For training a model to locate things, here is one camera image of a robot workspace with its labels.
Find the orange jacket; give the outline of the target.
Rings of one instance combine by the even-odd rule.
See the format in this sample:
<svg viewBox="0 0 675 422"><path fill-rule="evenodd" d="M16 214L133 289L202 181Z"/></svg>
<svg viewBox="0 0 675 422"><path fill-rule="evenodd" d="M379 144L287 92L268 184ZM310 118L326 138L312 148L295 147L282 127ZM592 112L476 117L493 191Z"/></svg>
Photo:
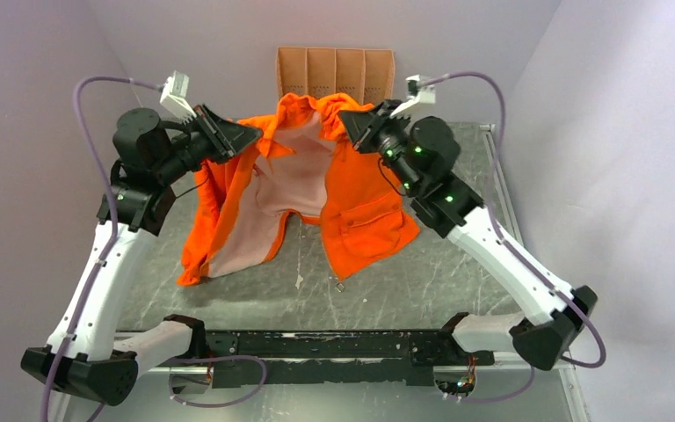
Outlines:
<svg viewBox="0 0 675 422"><path fill-rule="evenodd" d="M274 114L246 124L263 135L225 164L193 175L198 206L184 243L181 286L273 259L290 216L316 225L332 272L347 279L398 253L420 234L397 179L375 154L356 152L338 115L362 104L345 93L289 93Z"/></svg>

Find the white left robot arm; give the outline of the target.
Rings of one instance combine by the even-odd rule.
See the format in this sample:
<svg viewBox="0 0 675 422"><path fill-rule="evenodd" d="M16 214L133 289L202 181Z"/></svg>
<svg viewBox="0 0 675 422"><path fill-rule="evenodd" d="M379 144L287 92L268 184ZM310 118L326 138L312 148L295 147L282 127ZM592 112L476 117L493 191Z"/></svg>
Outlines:
<svg viewBox="0 0 675 422"><path fill-rule="evenodd" d="M116 406L150 369L210 354L198 319L171 315L151 330L117 340L132 278L176 201L173 184L207 162L224 164L262 131L198 105L180 121L150 108L122 114L112 138L118 160L97 213L94 244L76 291L43 346L26 349L21 368L53 391Z"/></svg>

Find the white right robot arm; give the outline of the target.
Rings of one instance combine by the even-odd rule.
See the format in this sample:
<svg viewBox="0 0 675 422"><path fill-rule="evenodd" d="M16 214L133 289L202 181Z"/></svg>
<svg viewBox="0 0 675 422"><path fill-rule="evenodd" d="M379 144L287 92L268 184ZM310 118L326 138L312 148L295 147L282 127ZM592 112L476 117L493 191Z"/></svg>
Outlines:
<svg viewBox="0 0 675 422"><path fill-rule="evenodd" d="M503 229L483 199L453 172L461 152L452 129L438 117L411 123L387 100L366 111L341 111L340 122L360 154L378 154L399 180L416 217L466 252L508 292L519 312L466 315L439 341L448 363L473 352L511 352L539 370L549 370L586 326L598 297L572 287L539 263Z"/></svg>

